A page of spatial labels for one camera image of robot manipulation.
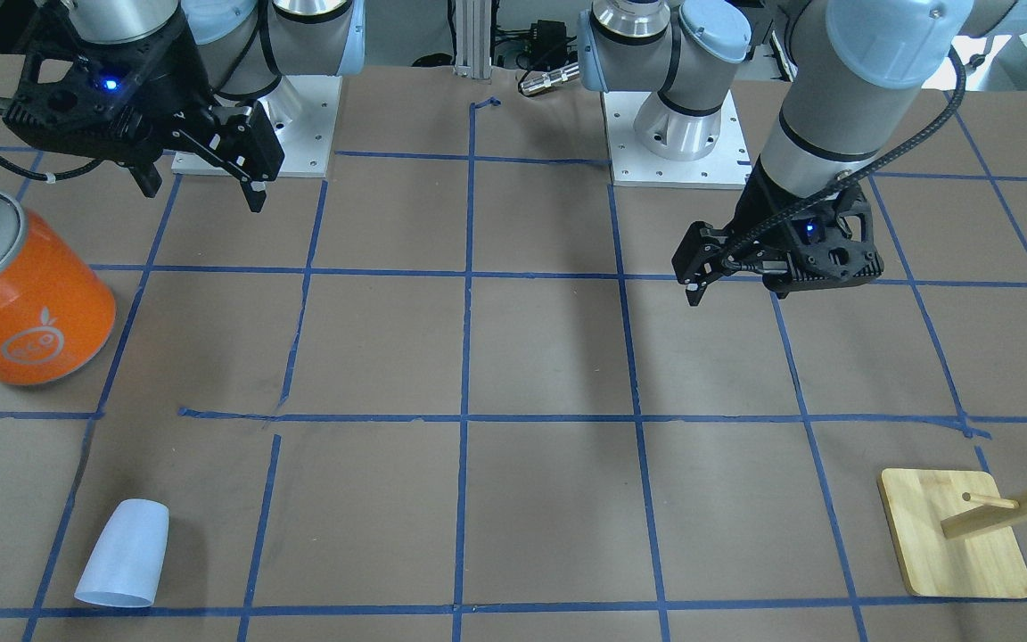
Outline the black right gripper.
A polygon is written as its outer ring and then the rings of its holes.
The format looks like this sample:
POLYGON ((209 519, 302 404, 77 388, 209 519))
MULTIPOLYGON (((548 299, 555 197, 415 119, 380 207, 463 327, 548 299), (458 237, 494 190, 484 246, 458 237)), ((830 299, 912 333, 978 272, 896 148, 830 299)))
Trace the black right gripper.
POLYGON ((146 198, 164 150, 196 155, 240 184, 249 211, 267 200, 284 152, 260 104, 211 106, 208 74, 185 18, 125 44, 99 45, 50 18, 29 45, 4 124, 34 149, 127 164, 146 198))

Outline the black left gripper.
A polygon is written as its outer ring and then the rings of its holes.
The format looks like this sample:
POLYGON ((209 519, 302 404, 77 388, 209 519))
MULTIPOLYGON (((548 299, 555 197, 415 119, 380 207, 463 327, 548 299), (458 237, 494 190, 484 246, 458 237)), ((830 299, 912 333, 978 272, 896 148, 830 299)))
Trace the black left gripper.
POLYGON ((882 276, 884 261, 874 244, 872 207, 861 187, 849 186, 796 212, 739 249, 724 228, 694 222, 673 252, 671 265, 676 280, 684 285, 688 305, 696 308, 710 284, 741 271, 761 274, 765 261, 783 265, 782 272, 763 276, 763 284, 781 297, 857 287, 882 276))

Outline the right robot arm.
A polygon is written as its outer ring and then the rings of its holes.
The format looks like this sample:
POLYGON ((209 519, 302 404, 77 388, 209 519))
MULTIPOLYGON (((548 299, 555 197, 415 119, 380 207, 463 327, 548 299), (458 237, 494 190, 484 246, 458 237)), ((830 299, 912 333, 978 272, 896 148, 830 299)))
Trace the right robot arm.
POLYGON ((129 169, 148 198, 160 156, 187 152, 260 211, 286 158, 260 99, 366 60, 362 1, 41 1, 39 17, 4 125, 38 150, 129 169))

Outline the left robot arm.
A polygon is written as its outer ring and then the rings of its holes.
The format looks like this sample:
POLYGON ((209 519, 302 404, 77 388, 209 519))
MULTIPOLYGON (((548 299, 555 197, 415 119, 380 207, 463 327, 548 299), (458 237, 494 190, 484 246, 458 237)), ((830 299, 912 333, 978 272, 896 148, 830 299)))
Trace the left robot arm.
MULTIPOLYGON (((671 260, 690 305, 738 272, 779 298, 881 276, 861 182, 945 125, 965 97, 955 37, 1027 33, 1027 1, 785 1, 794 81, 722 227, 695 222, 671 260)), ((645 91, 645 146, 672 157, 671 128, 716 133, 752 28, 727 1, 595 1, 581 14, 588 90, 645 91)))

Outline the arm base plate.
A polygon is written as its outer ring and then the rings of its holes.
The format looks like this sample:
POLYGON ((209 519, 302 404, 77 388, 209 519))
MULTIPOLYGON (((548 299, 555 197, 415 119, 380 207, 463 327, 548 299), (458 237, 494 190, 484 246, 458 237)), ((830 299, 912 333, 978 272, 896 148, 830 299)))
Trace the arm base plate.
POLYGON ((261 96, 284 152, 278 177, 325 177, 340 106, 343 77, 286 76, 261 96))
POLYGON ((653 91, 611 91, 602 98, 614 185, 745 187, 752 160, 733 95, 703 117, 673 111, 653 91))

